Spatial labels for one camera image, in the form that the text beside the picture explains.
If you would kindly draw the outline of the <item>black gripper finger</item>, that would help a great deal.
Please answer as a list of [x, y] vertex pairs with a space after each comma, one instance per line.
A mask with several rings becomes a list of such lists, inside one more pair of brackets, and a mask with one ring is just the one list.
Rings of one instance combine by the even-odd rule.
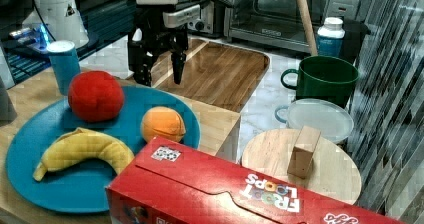
[[186, 61], [186, 55], [184, 53], [172, 53], [171, 61], [172, 61], [172, 68], [173, 68], [174, 83], [180, 84], [182, 80], [185, 61]]
[[134, 64], [133, 64], [133, 72], [134, 79], [138, 84], [142, 84], [145, 86], [151, 86], [152, 82], [152, 68], [156, 61], [154, 56], [149, 56], [145, 53], [138, 53], [135, 55]]

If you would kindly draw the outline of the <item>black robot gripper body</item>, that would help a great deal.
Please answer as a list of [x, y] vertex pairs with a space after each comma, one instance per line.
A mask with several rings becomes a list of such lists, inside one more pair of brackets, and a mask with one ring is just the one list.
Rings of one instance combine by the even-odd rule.
[[154, 56], [157, 61], [164, 52], [185, 54], [188, 49], [187, 25], [167, 27], [163, 18], [165, 10], [165, 7], [142, 7], [136, 10], [127, 42], [128, 67], [131, 71], [134, 70], [134, 58], [138, 53]]

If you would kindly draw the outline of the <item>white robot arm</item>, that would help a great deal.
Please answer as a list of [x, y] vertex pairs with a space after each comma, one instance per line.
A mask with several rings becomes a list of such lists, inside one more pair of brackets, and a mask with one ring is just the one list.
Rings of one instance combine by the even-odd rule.
[[188, 49], [188, 23], [199, 18], [201, 9], [211, 2], [227, 8], [229, 0], [135, 0], [133, 28], [128, 34], [128, 67], [134, 80], [152, 83], [151, 71], [159, 56], [170, 52], [173, 78], [182, 79]]

